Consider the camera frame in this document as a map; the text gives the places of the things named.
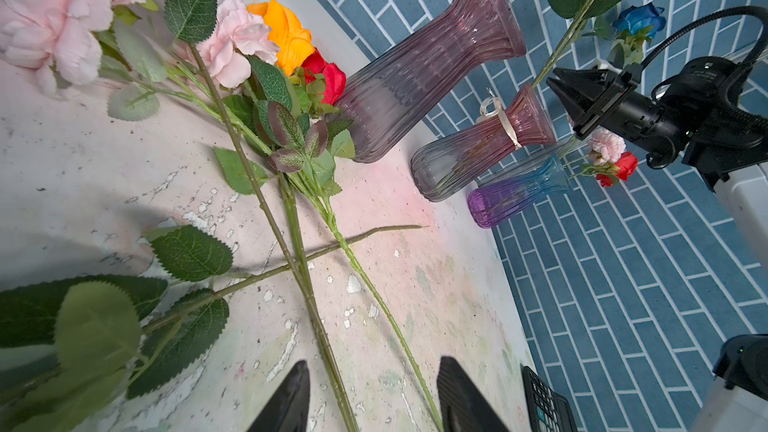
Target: red flower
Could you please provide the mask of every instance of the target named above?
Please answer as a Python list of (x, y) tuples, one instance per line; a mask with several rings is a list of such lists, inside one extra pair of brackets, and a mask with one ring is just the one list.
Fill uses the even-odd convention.
[(638, 168), (638, 158), (632, 155), (632, 152), (625, 152), (621, 154), (621, 158), (616, 161), (616, 167), (619, 168), (616, 172), (616, 177), (621, 180), (627, 180), (629, 176), (634, 174), (634, 170)]
[(595, 178), (600, 181), (602, 187), (611, 187), (614, 184), (614, 180), (611, 178), (614, 176), (606, 176), (605, 174), (597, 174)]
[(307, 57), (302, 64), (309, 72), (306, 74), (306, 83), (315, 81), (312, 74), (321, 73), (326, 78), (326, 96), (322, 103), (333, 104), (341, 97), (346, 87), (346, 74), (335, 63), (328, 63), (322, 58), (320, 51), (315, 49), (315, 53)]

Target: purple vase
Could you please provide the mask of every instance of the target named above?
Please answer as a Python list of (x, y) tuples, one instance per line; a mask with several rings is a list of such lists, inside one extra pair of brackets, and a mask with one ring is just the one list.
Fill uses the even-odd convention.
[(509, 0), (454, 0), (347, 81), (334, 105), (354, 119), (355, 161), (382, 158), (475, 67), (525, 51)]
[[(507, 115), (523, 147), (557, 141), (552, 120), (529, 83), (520, 89), (512, 105), (500, 113)], [(411, 175), (423, 196), (440, 202), (517, 149), (502, 121), (492, 117), (417, 150), (411, 158)]]
[(568, 190), (560, 158), (550, 156), (541, 168), (476, 188), (467, 197), (467, 206), (478, 226), (491, 228), (549, 194)]

